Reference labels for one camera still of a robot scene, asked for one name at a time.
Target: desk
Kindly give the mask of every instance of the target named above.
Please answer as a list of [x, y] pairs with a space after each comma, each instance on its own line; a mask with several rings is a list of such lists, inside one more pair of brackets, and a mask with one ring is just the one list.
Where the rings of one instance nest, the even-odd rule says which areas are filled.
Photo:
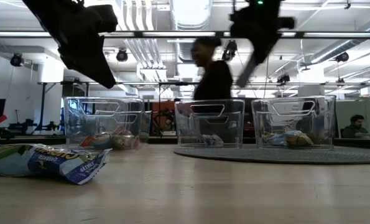
[[83, 186], [0, 177], [0, 223], [370, 223], [370, 165], [303, 166], [112, 152]]

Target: ceiling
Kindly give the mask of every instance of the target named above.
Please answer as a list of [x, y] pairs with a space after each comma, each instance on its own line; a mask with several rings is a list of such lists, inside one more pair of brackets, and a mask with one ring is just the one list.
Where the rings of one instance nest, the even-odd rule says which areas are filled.
[[[86, 3], [90, 2], [90, 4], [110, 1], [114, 2], [114, 0], [85, 0]], [[176, 1], [189, 1], [189, 4], [191, 4], [190, 2], [197, 2], [196, 0]], [[246, 6], [246, 2], [244, 1], [237, 2], [238, 8]], [[296, 30], [360, 31], [361, 27], [370, 22], [370, 0], [351, 0], [351, 8], [347, 10], [344, 9], [345, 4], [346, 0], [286, 0], [282, 4], [280, 15], [295, 17], [297, 20]], [[126, 7], [127, 4], [125, 3], [123, 5], [124, 16], [126, 15]], [[231, 24], [228, 20], [228, 14], [231, 13], [231, 10], [231, 1], [213, 0], [213, 7], [208, 20], [209, 30], [228, 30]], [[189, 7], [189, 14], [192, 14], [191, 7]], [[168, 0], [152, 0], [152, 23], [155, 30], [173, 29]], [[0, 30], [42, 30], [42, 28], [38, 20], [21, 1], [3, 2], [3, 0], [0, 0]], [[176, 43], [172, 43], [172, 41], [170, 39], [157, 39], [161, 59], [167, 67], [167, 78], [173, 78], [177, 75]], [[269, 77], [275, 81], [277, 76], [280, 75], [280, 72], [275, 73], [275, 71], [289, 62], [290, 59], [296, 57], [299, 59], [303, 55], [313, 55], [337, 41], [327, 39], [279, 40], [269, 57], [269, 66], [267, 66], [267, 62], [260, 65], [252, 80], [254, 82], [264, 82], [266, 81], [266, 77]], [[252, 52], [252, 45], [248, 40], [239, 39], [236, 42], [238, 44], [238, 55], [229, 63], [233, 76], [240, 74], [250, 52]], [[7, 49], [10, 47], [29, 46], [42, 47], [50, 52], [50, 54], [58, 55], [57, 44], [52, 39], [0, 39], [0, 51], [5, 51], [5, 53], [7, 53]], [[118, 78], [122, 81], [137, 81], [139, 78], [135, 72], [138, 62], [135, 58], [129, 54], [127, 62], [117, 62], [115, 59], [118, 49], [125, 47], [126, 44], [123, 39], [106, 39], [104, 43], [105, 51], [112, 52], [112, 54], [106, 57], [112, 71], [116, 72]], [[217, 49], [216, 57], [220, 57], [221, 53], [222, 47]], [[370, 54], [370, 40], [347, 50], [347, 53], [349, 54], [349, 60], [347, 62], [340, 62], [337, 65], [336, 62], [327, 61], [319, 64], [319, 66], [324, 67], [326, 81], [333, 82], [338, 79], [338, 75], [343, 76], [356, 73], [370, 67], [370, 55], [363, 57]], [[42, 59], [39, 54], [43, 53], [36, 52], [30, 54], [30, 52], [27, 52], [26, 55], [28, 58], [26, 59], [35, 60], [38, 63]], [[290, 73], [292, 81], [296, 81], [297, 67], [286, 72]], [[65, 76], [80, 77], [82, 80], [87, 81], [83, 75], [74, 71], [66, 71]], [[355, 76], [351, 82], [364, 82], [368, 79], [370, 79], [370, 72]], [[357, 90], [358, 88], [355, 86], [347, 90]]]

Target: person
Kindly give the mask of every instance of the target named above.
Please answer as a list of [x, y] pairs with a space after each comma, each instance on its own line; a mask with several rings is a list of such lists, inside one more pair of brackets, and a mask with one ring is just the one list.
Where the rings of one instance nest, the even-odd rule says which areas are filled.
[[351, 139], [370, 139], [370, 133], [363, 127], [364, 117], [356, 114], [351, 117], [351, 125], [344, 128], [342, 136]]
[[231, 98], [233, 79], [228, 64], [222, 60], [213, 60], [215, 48], [221, 45], [215, 37], [200, 37], [192, 47], [192, 58], [197, 67], [205, 72], [197, 86], [194, 100], [225, 100]]

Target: ceiling duct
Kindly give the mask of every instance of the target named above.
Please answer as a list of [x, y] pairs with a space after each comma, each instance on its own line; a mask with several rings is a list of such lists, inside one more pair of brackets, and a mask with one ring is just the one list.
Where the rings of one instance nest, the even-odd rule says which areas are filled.
[[[175, 30], [208, 30], [212, 0], [170, 0], [171, 21]], [[192, 43], [177, 43], [183, 62], [191, 62]]]
[[[368, 22], [366, 25], [362, 26], [360, 29], [357, 30], [358, 32], [370, 32], [370, 22]], [[315, 65], [318, 63], [325, 62], [331, 58], [335, 58], [339, 54], [342, 54], [343, 52], [352, 49], [353, 47], [362, 44], [367, 40], [363, 39], [354, 39], [354, 40], [339, 40], [335, 42], [334, 44], [329, 45], [325, 49], [321, 50], [320, 52], [317, 52], [312, 55], [306, 55], [304, 58], [304, 65]], [[289, 63], [286, 63], [281, 68], [277, 69], [275, 73], [272, 75], [280, 75], [280, 73], [288, 72], [291, 69], [295, 69], [298, 66], [298, 63], [301, 64], [301, 61], [298, 59], [298, 61], [291, 61]]]

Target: black shirt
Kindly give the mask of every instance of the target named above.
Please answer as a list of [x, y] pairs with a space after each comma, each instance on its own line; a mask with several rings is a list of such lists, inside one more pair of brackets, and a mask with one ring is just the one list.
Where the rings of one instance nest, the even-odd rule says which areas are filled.
[[223, 100], [231, 98], [233, 79], [226, 62], [213, 62], [195, 90], [194, 100]]

